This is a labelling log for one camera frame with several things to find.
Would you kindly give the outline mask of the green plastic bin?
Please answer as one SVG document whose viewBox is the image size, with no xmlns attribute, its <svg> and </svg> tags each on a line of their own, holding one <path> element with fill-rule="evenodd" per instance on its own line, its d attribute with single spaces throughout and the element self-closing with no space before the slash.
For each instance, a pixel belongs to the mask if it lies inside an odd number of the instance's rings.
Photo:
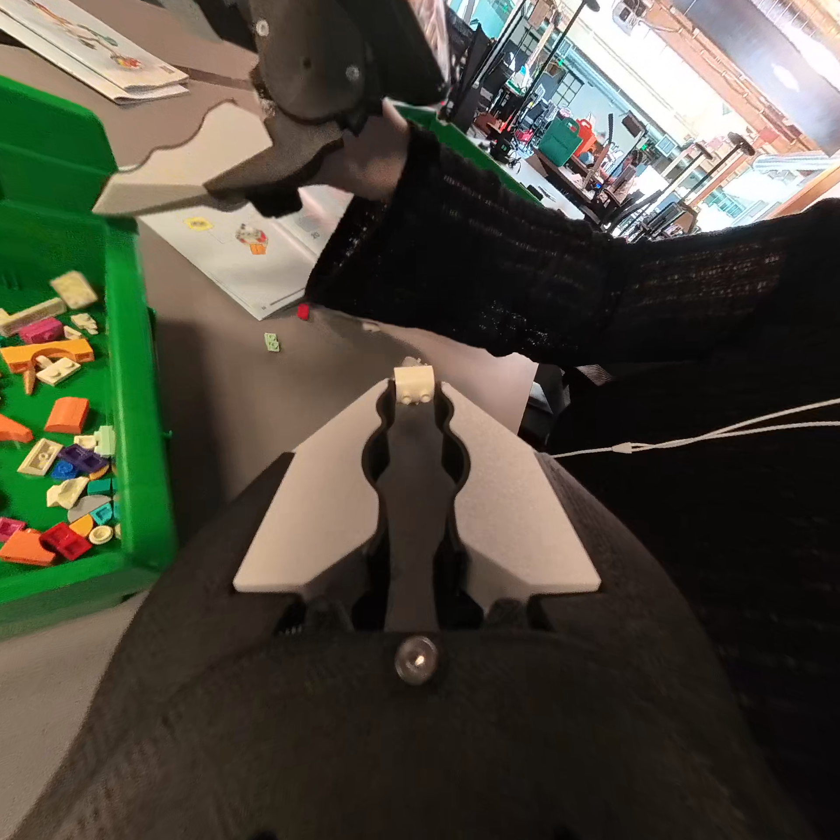
<svg viewBox="0 0 840 840">
<path fill-rule="evenodd" d="M 435 110 L 404 103 L 397 103 L 395 108 L 404 119 L 433 134 L 443 146 L 456 152 L 483 172 L 492 173 L 511 193 L 532 203 L 541 204 L 540 195 L 532 194 L 525 186 L 516 181 L 460 129 L 450 122 L 439 119 Z"/>
<path fill-rule="evenodd" d="M 154 312 L 146 305 L 134 222 L 91 213 L 117 169 L 98 117 L 68 100 L 2 77 L 2 309 L 13 314 L 56 296 L 50 282 L 79 271 L 98 295 L 87 337 L 92 361 L 68 380 L 27 395 L 2 362 L 2 414 L 28 427 L 31 442 L 2 442 L 2 516 L 38 532 L 67 519 L 46 505 L 46 476 L 18 467 L 41 438 L 61 397 L 87 398 L 86 434 L 115 432 L 116 516 L 121 539 L 50 566 L 2 562 L 2 640 L 119 604 L 151 586 L 175 557 L 165 433 L 156 378 Z"/>
</svg>

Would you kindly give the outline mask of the white lego brick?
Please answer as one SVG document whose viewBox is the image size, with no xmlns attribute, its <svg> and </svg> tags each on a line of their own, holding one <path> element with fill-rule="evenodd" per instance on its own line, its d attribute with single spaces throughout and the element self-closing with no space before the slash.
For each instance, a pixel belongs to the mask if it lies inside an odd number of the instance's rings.
<svg viewBox="0 0 840 840">
<path fill-rule="evenodd" d="M 428 404 L 436 391 L 434 367 L 430 364 L 411 364 L 393 369 L 395 402 L 410 406 Z"/>
</svg>

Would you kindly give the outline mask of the stack of closed instruction booklets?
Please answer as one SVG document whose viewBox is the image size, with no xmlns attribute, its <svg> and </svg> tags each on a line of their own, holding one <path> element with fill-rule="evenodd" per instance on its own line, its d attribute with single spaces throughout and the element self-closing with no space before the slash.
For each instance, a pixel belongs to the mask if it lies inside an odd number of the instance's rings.
<svg viewBox="0 0 840 840">
<path fill-rule="evenodd" d="M 67 1 L 2 1 L 2 32 L 124 106 L 188 93 L 189 76 Z"/>
</svg>

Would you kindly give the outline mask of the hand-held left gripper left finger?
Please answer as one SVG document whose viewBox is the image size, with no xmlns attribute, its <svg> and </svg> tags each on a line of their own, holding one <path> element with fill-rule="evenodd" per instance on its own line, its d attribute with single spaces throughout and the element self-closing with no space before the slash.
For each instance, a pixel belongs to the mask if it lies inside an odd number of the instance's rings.
<svg viewBox="0 0 840 840">
<path fill-rule="evenodd" d="M 382 380 L 290 455 L 234 575 L 241 594 L 340 602 L 357 628 L 384 628 L 392 578 L 387 508 L 395 387 Z"/>
</svg>

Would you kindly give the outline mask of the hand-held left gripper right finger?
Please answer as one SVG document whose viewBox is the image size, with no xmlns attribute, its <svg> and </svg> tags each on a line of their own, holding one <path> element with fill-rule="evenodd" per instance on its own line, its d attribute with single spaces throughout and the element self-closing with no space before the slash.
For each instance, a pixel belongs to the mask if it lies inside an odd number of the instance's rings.
<svg viewBox="0 0 840 840">
<path fill-rule="evenodd" d="M 451 527 L 471 600 L 596 592 L 602 579 L 537 451 L 452 385 L 437 387 L 435 407 L 455 458 Z"/>
</svg>

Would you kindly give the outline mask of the person's right hand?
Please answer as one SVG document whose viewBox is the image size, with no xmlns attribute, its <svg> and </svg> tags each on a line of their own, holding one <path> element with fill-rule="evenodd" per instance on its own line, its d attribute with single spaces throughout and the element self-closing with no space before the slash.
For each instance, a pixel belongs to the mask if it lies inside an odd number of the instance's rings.
<svg viewBox="0 0 840 840">
<path fill-rule="evenodd" d="M 370 116 L 359 134 L 343 134 L 343 144 L 326 154 L 306 185 L 389 203 L 403 175 L 410 140 L 409 123 L 386 98 L 381 112 Z"/>
</svg>

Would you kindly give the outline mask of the green tote bag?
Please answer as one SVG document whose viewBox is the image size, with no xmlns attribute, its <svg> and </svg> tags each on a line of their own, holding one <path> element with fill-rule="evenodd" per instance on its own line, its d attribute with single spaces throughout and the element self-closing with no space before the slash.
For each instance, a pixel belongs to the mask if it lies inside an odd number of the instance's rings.
<svg viewBox="0 0 840 840">
<path fill-rule="evenodd" d="M 543 134 L 537 151 L 561 167 L 578 150 L 581 142 L 580 124 L 572 118 L 557 117 Z"/>
</svg>

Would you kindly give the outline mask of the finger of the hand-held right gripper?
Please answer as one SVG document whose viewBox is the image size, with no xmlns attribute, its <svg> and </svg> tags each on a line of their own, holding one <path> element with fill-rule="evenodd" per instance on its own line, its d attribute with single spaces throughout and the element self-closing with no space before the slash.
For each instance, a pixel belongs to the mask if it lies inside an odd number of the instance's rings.
<svg viewBox="0 0 840 840">
<path fill-rule="evenodd" d="M 154 148 L 141 162 L 118 169 L 91 210 L 103 217 L 141 217 L 210 204 L 207 184 L 268 151 L 271 143 L 261 118 L 223 101 L 183 142 Z"/>
</svg>

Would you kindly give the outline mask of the person's black-clad torso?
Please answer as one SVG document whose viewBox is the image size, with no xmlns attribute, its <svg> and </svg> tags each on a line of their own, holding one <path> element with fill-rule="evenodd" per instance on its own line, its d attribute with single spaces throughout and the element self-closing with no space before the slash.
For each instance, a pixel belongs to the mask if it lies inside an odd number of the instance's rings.
<svg viewBox="0 0 840 840">
<path fill-rule="evenodd" d="M 526 209 L 524 354 L 611 376 L 572 394 L 550 453 L 811 424 L 562 462 L 663 564 L 784 788 L 838 838 L 838 201 L 634 245 Z"/>
</svg>

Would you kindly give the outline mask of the instruction booklet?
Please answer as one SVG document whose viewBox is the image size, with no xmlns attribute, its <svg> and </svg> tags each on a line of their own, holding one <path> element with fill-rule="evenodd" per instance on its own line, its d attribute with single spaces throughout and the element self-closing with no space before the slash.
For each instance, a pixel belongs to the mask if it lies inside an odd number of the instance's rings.
<svg viewBox="0 0 840 840">
<path fill-rule="evenodd" d="M 302 299 L 312 268 L 351 195 L 325 185 L 300 190 L 301 209 L 279 218 L 252 205 L 148 213 L 146 226 L 257 320 Z"/>
</svg>

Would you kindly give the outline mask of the pile of lego pieces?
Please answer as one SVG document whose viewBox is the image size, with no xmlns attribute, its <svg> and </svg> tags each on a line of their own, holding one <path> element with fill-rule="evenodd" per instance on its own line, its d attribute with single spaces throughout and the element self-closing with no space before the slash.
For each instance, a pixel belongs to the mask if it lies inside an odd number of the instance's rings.
<svg viewBox="0 0 840 840">
<path fill-rule="evenodd" d="M 83 275 L 2 275 L 2 581 L 121 545 L 111 317 Z"/>
</svg>

